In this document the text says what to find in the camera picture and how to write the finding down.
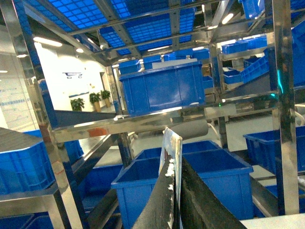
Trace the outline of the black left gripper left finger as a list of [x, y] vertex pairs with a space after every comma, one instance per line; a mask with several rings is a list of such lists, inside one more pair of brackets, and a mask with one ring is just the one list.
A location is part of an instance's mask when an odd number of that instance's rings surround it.
[[172, 229], [174, 226], [174, 159], [168, 156], [134, 229]]

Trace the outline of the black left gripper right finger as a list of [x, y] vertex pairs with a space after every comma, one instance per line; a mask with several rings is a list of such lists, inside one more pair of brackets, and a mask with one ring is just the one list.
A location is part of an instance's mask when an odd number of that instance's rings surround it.
[[184, 229], [245, 229], [182, 158], [180, 215]]

